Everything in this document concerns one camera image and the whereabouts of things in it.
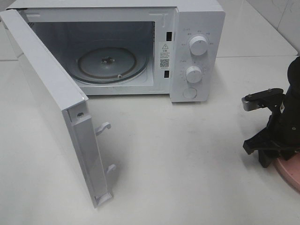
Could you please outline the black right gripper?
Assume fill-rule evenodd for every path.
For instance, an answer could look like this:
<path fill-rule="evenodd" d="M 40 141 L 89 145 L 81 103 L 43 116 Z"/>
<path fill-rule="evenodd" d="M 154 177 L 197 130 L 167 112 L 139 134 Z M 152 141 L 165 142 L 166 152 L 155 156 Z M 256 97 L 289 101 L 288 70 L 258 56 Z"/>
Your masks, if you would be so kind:
<path fill-rule="evenodd" d="M 288 92 L 272 112 L 266 128 L 243 143 L 248 155 L 259 151 L 259 162 L 267 168 L 276 158 L 290 159 L 300 151 L 300 95 Z"/>

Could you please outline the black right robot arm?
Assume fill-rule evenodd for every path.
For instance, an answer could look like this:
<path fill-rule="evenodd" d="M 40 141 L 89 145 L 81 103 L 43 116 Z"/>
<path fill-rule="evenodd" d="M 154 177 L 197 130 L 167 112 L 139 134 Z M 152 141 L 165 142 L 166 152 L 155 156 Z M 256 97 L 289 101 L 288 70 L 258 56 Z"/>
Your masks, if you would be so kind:
<path fill-rule="evenodd" d="M 249 112 L 268 108 L 271 116 L 267 126 L 252 138 L 245 140 L 247 154 L 258 151 L 262 167 L 268 167 L 276 158 L 289 160 L 300 151 L 300 59 L 288 67 L 288 91 L 280 88 L 248 94 L 242 98 L 243 108 Z"/>

